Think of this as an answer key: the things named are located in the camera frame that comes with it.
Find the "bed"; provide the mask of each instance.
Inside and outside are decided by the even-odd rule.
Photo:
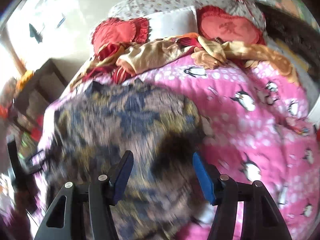
[[[125,81],[124,85],[139,78],[194,101],[202,116],[206,133],[201,145],[201,152],[206,160],[236,181],[250,183],[256,179],[261,180],[277,202],[292,239],[308,239],[318,223],[320,154],[313,129],[309,135],[301,136],[286,125],[286,118],[290,115],[297,116],[303,122],[309,118],[311,122],[318,124],[319,33],[289,14],[244,0],[123,0],[111,8],[108,17],[129,20],[191,5],[196,8],[214,5],[231,15],[246,17],[264,32],[269,47],[291,60],[302,85],[297,87],[288,83],[265,62],[260,62],[252,70],[243,71],[235,63],[228,61],[218,69],[201,70],[193,74],[191,70],[195,65],[190,55],[162,68],[139,74]],[[282,40],[302,56],[300,60],[308,65],[308,72],[303,70],[300,61],[295,61],[274,42],[276,39]],[[112,82],[108,75],[94,80],[101,84]],[[67,88],[60,99],[47,108],[38,149],[50,147],[55,110],[83,93],[91,82],[92,80],[82,83],[72,92]],[[278,84],[270,88],[270,91],[276,90],[279,98],[276,102],[265,105],[259,98],[258,91],[265,89],[268,84]],[[239,93],[254,95],[254,101],[259,103],[246,106],[237,99]],[[40,157],[37,156],[34,161],[37,162]],[[39,212],[36,215],[41,220],[47,208],[43,176],[37,177],[37,183],[43,189],[39,195]],[[240,239],[242,217],[243,203],[239,203],[234,239]],[[178,238],[206,239],[205,233],[209,233],[210,227],[201,226],[200,230],[204,232],[202,237],[193,232],[199,230],[194,227],[195,225],[189,225],[184,228]]]

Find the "white pillow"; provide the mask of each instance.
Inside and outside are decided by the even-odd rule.
[[[145,16],[149,20],[149,40],[163,39],[186,33],[198,33],[194,6],[172,11],[156,12]]]

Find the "patterned clothing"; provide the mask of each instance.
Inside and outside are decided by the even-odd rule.
[[[48,196],[66,181],[97,178],[131,150],[124,199],[111,208],[119,238],[170,239],[189,221],[197,199],[191,157],[204,137],[192,101],[140,80],[129,86],[93,82],[55,113],[54,123]]]

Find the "silver screw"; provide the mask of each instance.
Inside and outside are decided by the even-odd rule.
[[[102,175],[100,175],[100,176],[98,177],[98,180],[104,181],[104,180],[106,180],[107,178],[108,178],[107,175],[102,174]]]
[[[262,187],[262,182],[260,180],[257,180],[255,183],[254,183],[257,187]]]
[[[72,185],[73,185],[72,182],[67,182],[64,186],[65,186],[66,188],[71,188]]]
[[[228,180],[229,176],[227,174],[222,174],[222,175],[220,175],[220,179],[221,180]]]

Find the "blue gripper pad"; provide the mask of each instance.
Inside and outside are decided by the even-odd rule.
[[[214,195],[214,189],[213,189],[213,182],[210,178],[209,174],[205,170],[205,167],[201,161],[201,158],[197,152],[193,154],[192,157],[192,164],[193,168],[195,169],[198,181],[200,183],[202,193],[204,195],[204,198],[210,202],[210,204],[213,204],[216,197]]]

